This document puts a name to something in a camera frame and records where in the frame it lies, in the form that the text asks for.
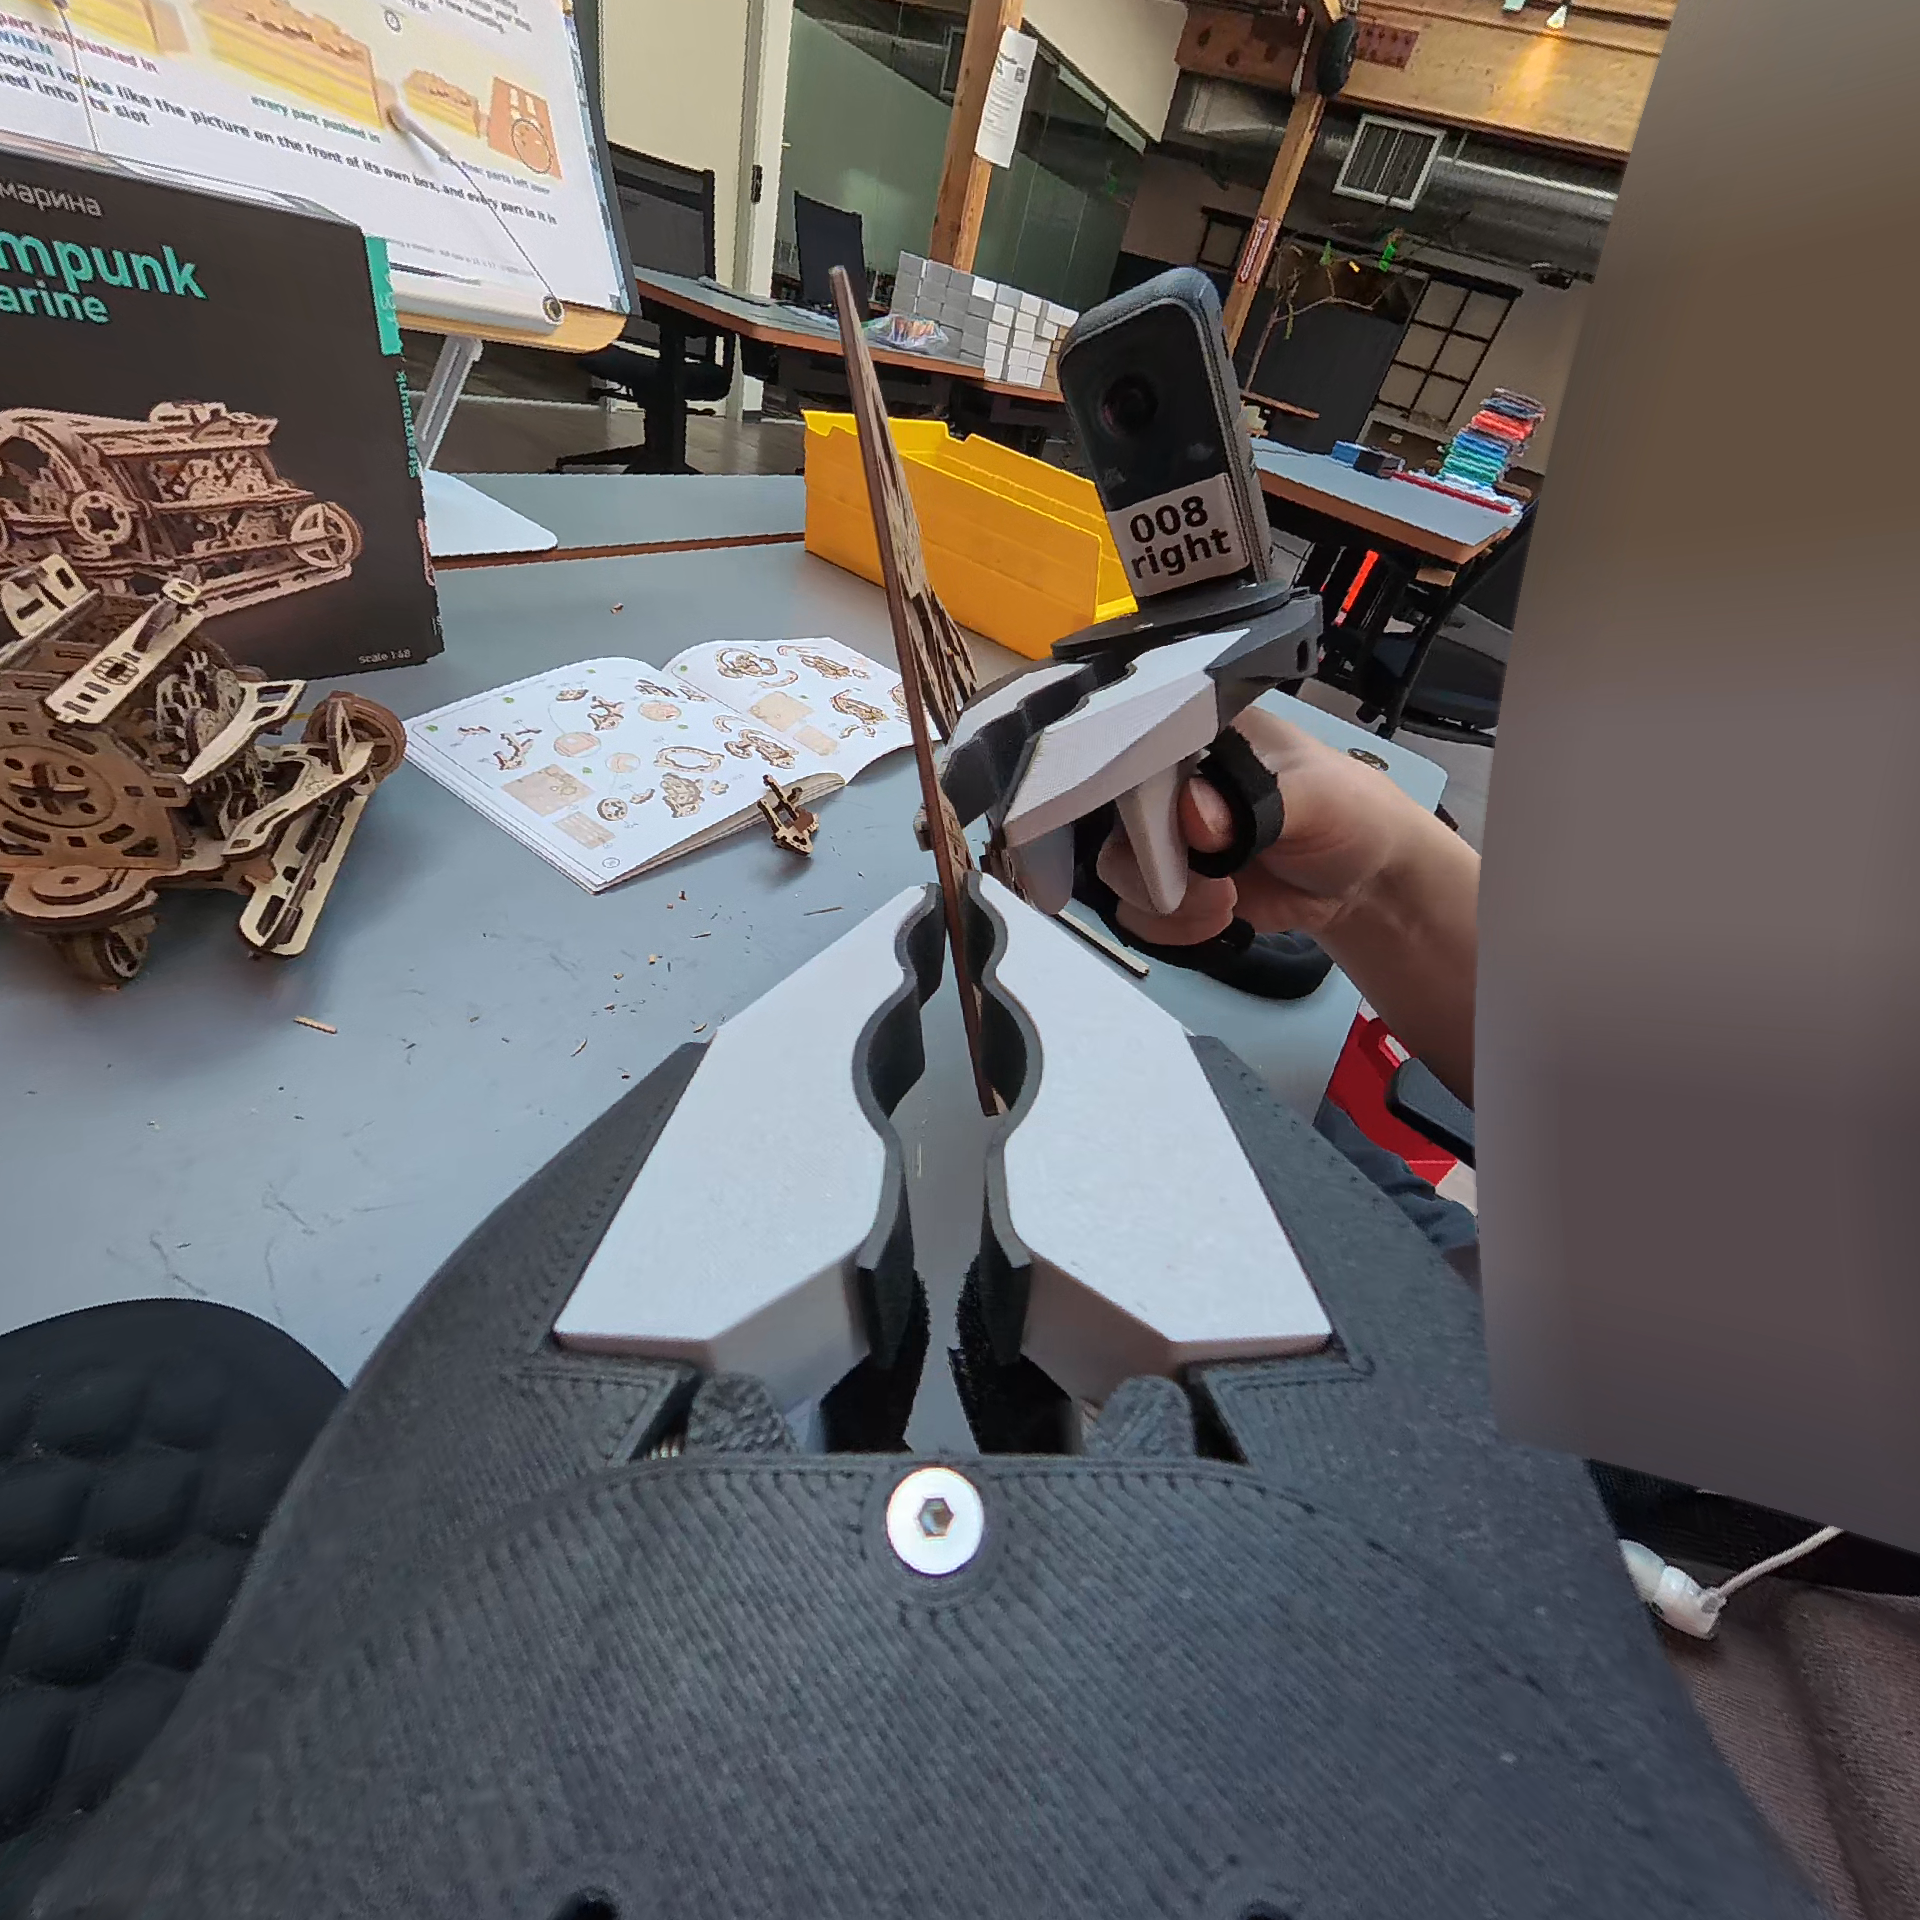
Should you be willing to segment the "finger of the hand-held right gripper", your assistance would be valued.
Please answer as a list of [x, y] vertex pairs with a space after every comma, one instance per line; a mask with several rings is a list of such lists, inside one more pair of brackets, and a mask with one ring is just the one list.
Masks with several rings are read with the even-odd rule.
[[953, 858], [1096, 858], [1114, 829], [1121, 657], [1046, 661], [982, 689], [938, 752]]
[[1249, 632], [1213, 632], [1140, 654], [1066, 718], [1046, 723], [1016, 783], [998, 835], [1018, 889], [1061, 912], [1073, 895], [1075, 829], [1116, 806], [1150, 909], [1173, 915], [1189, 891], [1180, 795], [1233, 712], [1221, 704], [1252, 648]]

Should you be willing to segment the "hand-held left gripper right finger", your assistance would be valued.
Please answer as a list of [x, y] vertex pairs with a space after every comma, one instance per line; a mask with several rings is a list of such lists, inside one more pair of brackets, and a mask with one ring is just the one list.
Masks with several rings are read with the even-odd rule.
[[960, 902], [996, 1095], [950, 1373], [988, 1455], [1076, 1451], [1134, 1378], [1337, 1334], [1194, 1037], [988, 875]]

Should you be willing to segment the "laser-cut plywood parts sheet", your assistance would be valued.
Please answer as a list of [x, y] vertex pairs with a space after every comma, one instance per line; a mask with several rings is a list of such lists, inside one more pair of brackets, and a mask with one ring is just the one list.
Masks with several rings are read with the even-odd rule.
[[870, 503], [880, 586], [907, 706], [922, 823], [928, 833], [934, 866], [934, 886], [918, 903], [912, 921], [902, 927], [902, 959], [917, 974], [922, 1000], [940, 990], [944, 973], [950, 974], [977, 1104], [985, 1121], [998, 1121], [1011, 1109], [1006, 1095], [993, 1081], [982, 1051], [985, 1016], [969, 950], [965, 882], [977, 873], [977, 865], [966, 835], [944, 795], [938, 763], [938, 746], [949, 743], [965, 701], [977, 694], [977, 673], [953, 617], [928, 579], [918, 515], [906, 483], [846, 271], [829, 273], [829, 291], [846, 360], [860, 467]]

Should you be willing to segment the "nested yellow plastic bins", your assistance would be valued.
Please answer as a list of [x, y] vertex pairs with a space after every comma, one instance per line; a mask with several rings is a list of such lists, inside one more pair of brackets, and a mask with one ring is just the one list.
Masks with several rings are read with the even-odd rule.
[[[1126, 617], [1136, 600], [1090, 481], [947, 424], [894, 421], [928, 579], [969, 633], [1025, 658]], [[880, 582], [874, 505], [851, 415], [805, 415], [805, 547]]]

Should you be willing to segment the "stack of small white boxes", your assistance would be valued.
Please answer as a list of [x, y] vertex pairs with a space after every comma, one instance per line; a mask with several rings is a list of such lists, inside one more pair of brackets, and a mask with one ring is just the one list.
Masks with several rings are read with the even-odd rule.
[[1051, 386], [1078, 314], [1011, 282], [902, 253], [883, 341], [1029, 391]]

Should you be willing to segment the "wooden edged desk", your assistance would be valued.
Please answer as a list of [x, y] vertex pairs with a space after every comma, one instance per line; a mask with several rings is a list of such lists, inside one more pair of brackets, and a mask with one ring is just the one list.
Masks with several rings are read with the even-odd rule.
[[[828, 318], [672, 273], [635, 271], [635, 288], [638, 314], [668, 335], [728, 335], [739, 341], [741, 371], [769, 391], [801, 410], [849, 410], [843, 344]], [[1026, 389], [949, 357], [877, 344], [870, 361], [892, 419], [940, 419], [957, 439], [982, 434], [1030, 458], [1073, 439], [1049, 375]]]
[[1412, 565], [1468, 568], [1525, 519], [1270, 439], [1256, 442], [1256, 467], [1267, 515], [1286, 537], [1358, 544]]

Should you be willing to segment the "black office chair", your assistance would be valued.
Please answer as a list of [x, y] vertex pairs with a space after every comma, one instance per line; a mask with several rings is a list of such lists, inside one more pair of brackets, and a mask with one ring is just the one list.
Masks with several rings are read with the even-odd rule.
[[1512, 533], [1494, 541], [1475, 561], [1429, 584], [1435, 562], [1408, 571], [1389, 553], [1369, 571], [1360, 611], [1337, 614], [1333, 586], [1323, 586], [1329, 633], [1321, 642], [1316, 680], [1358, 702], [1358, 720], [1381, 737], [1410, 733], [1429, 739], [1457, 739], [1477, 747], [1497, 742], [1505, 695], [1505, 661], [1469, 646], [1460, 617], [1480, 587], [1497, 575], [1518, 586], [1525, 577], [1532, 526], [1541, 501], [1532, 498], [1514, 519]]
[[[608, 155], [634, 267], [688, 282], [713, 277], [716, 175], [617, 144]], [[582, 360], [590, 377], [641, 410], [642, 445], [572, 453], [556, 469], [622, 464], [627, 473], [692, 473], [686, 464], [688, 407], [730, 399], [734, 349], [734, 335], [698, 329], [676, 306], [642, 303], [608, 349]]]

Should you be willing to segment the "stack of coloured packets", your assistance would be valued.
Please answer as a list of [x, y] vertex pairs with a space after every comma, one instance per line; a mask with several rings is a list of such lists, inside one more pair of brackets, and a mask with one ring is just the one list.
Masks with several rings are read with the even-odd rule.
[[1523, 394], [1493, 389], [1473, 419], [1453, 433], [1435, 478], [1451, 489], [1493, 497], [1509, 469], [1526, 455], [1546, 407]]

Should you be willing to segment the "white paper notice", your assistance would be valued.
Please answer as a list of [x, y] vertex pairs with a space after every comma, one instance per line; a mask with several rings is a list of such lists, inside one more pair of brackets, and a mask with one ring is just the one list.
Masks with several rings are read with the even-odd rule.
[[1037, 37], [1006, 29], [998, 35], [988, 97], [977, 123], [974, 155], [1009, 170], [1018, 155], [1026, 94], [1037, 64]]

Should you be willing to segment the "black computer monitor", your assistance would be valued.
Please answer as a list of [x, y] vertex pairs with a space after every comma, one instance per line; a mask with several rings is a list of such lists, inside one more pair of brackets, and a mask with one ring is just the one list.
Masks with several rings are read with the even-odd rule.
[[832, 277], [849, 277], [854, 311], [868, 314], [874, 277], [866, 265], [865, 226], [857, 211], [795, 193], [792, 200], [801, 304], [813, 314], [832, 311]]

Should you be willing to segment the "white instruction booklet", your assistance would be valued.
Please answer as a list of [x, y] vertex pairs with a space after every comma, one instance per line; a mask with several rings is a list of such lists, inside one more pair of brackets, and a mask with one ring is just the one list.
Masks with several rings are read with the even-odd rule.
[[819, 813], [912, 746], [899, 671], [832, 639], [554, 669], [412, 718], [404, 742], [408, 761], [593, 895], [769, 830], [769, 775], [805, 781]]

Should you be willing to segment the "white poster stand base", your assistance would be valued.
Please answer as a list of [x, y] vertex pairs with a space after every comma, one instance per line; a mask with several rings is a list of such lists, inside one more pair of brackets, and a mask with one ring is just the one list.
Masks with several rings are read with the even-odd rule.
[[457, 562], [520, 562], [554, 555], [557, 536], [525, 519], [517, 510], [466, 481], [438, 471], [444, 439], [450, 431], [466, 377], [482, 357], [484, 344], [466, 335], [449, 335], [419, 407], [413, 439], [424, 494], [424, 542], [438, 568]]

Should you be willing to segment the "black padded wrist rest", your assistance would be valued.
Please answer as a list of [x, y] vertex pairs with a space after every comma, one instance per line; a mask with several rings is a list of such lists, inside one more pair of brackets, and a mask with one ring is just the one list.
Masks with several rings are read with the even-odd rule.
[[2, 1335], [2, 1917], [27, 1917], [219, 1638], [346, 1394], [206, 1301]]

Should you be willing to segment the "wall air vent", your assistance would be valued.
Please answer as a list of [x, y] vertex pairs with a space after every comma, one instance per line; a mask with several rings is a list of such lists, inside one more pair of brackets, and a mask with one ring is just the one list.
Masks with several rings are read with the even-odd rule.
[[1333, 194], [1376, 208], [1412, 211], [1446, 143], [1444, 128], [1364, 112], [1337, 165]]

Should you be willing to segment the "silver air duct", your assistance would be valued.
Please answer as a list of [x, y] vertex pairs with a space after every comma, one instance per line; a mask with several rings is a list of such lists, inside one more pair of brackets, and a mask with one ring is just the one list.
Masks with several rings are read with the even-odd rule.
[[[1289, 120], [1289, 99], [1240, 83], [1184, 75], [1173, 90], [1163, 138], [1212, 176], [1261, 187]], [[1330, 105], [1323, 112], [1285, 226], [1348, 249], [1378, 249], [1396, 234], [1412, 249], [1453, 255], [1491, 267], [1593, 282], [1625, 181], [1620, 162], [1533, 152], [1512, 141], [1421, 123], [1388, 112], [1396, 128], [1414, 128], [1425, 160], [1419, 193], [1408, 207], [1339, 191], [1362, 141], [1374, 144], [1374, 117]]]

